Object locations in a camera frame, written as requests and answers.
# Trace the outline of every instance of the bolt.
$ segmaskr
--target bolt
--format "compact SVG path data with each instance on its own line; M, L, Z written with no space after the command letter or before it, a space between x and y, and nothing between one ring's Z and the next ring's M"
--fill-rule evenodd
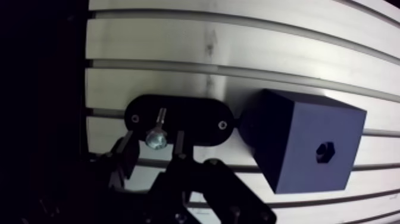
M175 219L178 221L179 224L185 223L186 219L188 219L184 214L175 214Z
M225 128L228 127L228 124L222 120L218 123L218 127L220 128L220 130L225 130Z
M132 115L130 118L133 123L138 123L139 122L139 116L137 114Z
M160 150L167 146L167 140L163 132L156 129L150 131L146 136L146 145L154 150Z
M162 129L167 109L160 108L155 127L148 131L146 145L154 150L160 150L167 146L167 133Z

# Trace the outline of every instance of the screw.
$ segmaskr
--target screw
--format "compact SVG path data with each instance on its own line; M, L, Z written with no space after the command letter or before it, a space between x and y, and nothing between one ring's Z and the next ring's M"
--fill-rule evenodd
M156 130L150 131L146 136L146 145L154 150L160 150L167 146L165 134Z
M228 127L228 124L222 120L218 123L218 127L220 128L220 130L225 130L225 128Z
M164 124L166 108L161 108L158 112L155 128L151 129L146 136L146 145L154 150L160 150L167 146L167 133L162 129Z
M133 123L138 123L139 122L139 116L137 114L132 115L130 118Z
M175 219L178 221L179 224L185 223L186 219L188 219L184 214L175 214Z

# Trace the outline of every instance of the black oval plate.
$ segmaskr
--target black oval plate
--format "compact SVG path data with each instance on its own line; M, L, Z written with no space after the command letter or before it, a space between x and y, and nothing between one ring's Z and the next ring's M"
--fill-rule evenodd
M207 98L172 97L165 95L142 95L126 108L124 120L128 130L133 130L144 141L149 130L156 125L160 108L166 108L162 129L167 132L167 142L174 143L177 132L183 130L197 146L215 146L223 143L232 134L235 119L232 112L221 101ZM139 116L137 123L132 116ZM225 121L221 130L218 124Z

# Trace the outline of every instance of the dark background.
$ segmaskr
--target dark background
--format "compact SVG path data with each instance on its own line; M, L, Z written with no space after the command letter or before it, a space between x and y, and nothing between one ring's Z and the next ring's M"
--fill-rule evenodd
M1 2L0 217L7 223L43 223L39 200L49 207L66 200L70 173L87 150L87 8L87 0Z

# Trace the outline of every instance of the black cube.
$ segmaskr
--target black cube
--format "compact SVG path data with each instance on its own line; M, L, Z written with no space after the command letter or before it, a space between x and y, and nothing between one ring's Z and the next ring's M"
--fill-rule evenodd
M342 190L366 114L328 97L262 90L244 109L239 133L276 194Z

